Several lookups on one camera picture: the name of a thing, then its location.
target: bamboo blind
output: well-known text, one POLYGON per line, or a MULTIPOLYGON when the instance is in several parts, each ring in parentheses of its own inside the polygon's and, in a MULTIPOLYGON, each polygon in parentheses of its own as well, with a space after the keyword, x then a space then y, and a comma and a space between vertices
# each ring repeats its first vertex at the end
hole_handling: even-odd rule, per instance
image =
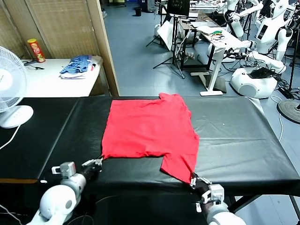
POLYGON ((4 0, 7 9, 11 17, 13 18, 15 25, 23 37, 23 41, 27 42, 28 39, 35 38, 38 41, 46 58, 51 58, 48 49, 46 48, 44 41, 38 32, 38 29, 33 21, 33 18, 27 8, 24 0, 4 0))
POLYGON ((24 49, 24 42, 16 34, 2 7, 0 7, 0 46, 9 49, 19 57, 29 58, 24 49))
POLYGON ((28 0, 53 58, 99 54, 84 0, 28 0))

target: blue floor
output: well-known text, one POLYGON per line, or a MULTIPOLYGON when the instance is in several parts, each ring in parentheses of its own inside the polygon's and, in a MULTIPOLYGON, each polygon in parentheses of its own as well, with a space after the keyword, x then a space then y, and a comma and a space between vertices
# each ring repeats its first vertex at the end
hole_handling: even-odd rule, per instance
MULTIPOLYGON (((171 53, 166 49, 150 44, 154 26, 159 23, 159 16, 149 13, 142 13, 141 17, 133 16, 135 11, 134 3, 128 3, 127 7, 105 7, 108 16, 105 18, 105 27, 112 52, 112 58, 120 87, 121 96, 158 96, 160 92, 178 93, 182 96, 201 96, 199 92, 205 90, 199 77, 191 77, 184 72, 186 79, 182 80, 177 74, 174 66, 162 65, 152 69, 158 63, 166 60, 171 53)), ((200 54, 203 60, 208 58, 205 55, 206 44, 197 44, 195 48, 188 48, 188 52, 200 54)), ((287 70, 283 78, 289 81, 291 68, 288 66, 291 61, 286 60, 287 70)), ((300 69, 296 68, 294 73, 293 87, 300 86, 300 69)), ((225 80, 231 79, 231 74, 223 75, 225 80)), ((237 96, 237 94, 226 82, 227 94, 225 96, 237 96)), ((276 96, 284 97, 278 92, 276 96)), ((262 108, 275 134, 279 137, 281 126, 279 114, 276 110, 276 103, 271 99, 261 100, 262 108)), ((300 172, 300 125, 296 125, 285 118, 282 118, 284 125, 281 144, 294 167, 300 172)), ((247 225, 295 225, 297 216, 288 196, 264 195, 237 213, 247 225)))

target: white desk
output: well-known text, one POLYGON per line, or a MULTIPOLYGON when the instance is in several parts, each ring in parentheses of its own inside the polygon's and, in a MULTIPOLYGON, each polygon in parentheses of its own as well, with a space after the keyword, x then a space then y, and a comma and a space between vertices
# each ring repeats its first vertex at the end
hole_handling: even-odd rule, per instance
POLYGON ((209 75, 208 72, 200 72, 200 73, 191 73, 191 75, 195 76, 199 76, 200 80, 202 81, 202 83, 204 84, 205 88, 207 91, 201 91, 200 95, 201 96, 214 96, 214 95, 223 95, 223 93, 219 90, 213 90, 215 87, 215 83, 218 77, 218 73, 219 73, 219 69, 221 67, 221 63, 223 61, 223 57, 224 57, 224 52, 226 48, 230 48, 233 46, 241 46, 242 43, 240 40, 238 40, 236 37, 234 37, 231 33, 229 33, 228 31, 224 30, 221 27, 212 27, 211 28, 212 31, 217 31, 217 30, 221 30, 222 31, 222 35, 225 37, 222 41, 216 41, 212 38, 212 36, 209 35, 205 35, 203 34, 199 29, 197 29, 199 32, 201 32, 203 34, 203 36, 209 41, 211 42, 214 47, 214 59, 216 60, 216 64, 214 67, 214 70, 212 72, 212 76, 210 79, 210 83, 208 85, 208 88, 206 87, 206 75, 209 75))
POLYGON ((102 58, 92 57, 96 66, 93 71, 83 73, 85 79, 61 79, 60 71, 70 62, 70 59, 46 59, 43 63, 31 64, 42 67, 43 70, 26 66, 28 72, 27 98, 72 98, 89 96, 100 71, 104 72, 102 58))

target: red t-shirt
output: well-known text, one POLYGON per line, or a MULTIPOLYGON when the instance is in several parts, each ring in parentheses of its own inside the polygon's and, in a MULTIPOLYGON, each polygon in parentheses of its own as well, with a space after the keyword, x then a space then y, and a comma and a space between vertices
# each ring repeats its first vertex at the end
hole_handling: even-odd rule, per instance
POLYGON ((190 183, 199 136, 181 96, 158 100, 114 100, 102 140, 104 159, 163 156, 161 170, 190 183))

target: white fan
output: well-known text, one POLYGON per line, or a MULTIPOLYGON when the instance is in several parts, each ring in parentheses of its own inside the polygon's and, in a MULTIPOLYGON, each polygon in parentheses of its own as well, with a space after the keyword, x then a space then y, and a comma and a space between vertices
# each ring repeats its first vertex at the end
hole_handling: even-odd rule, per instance
POLYGON ((22 61, 11 51, 0 46, 0 127, 14 128, 28 121, 33 109, 16 106, 27 86, 27 71, 22 61))

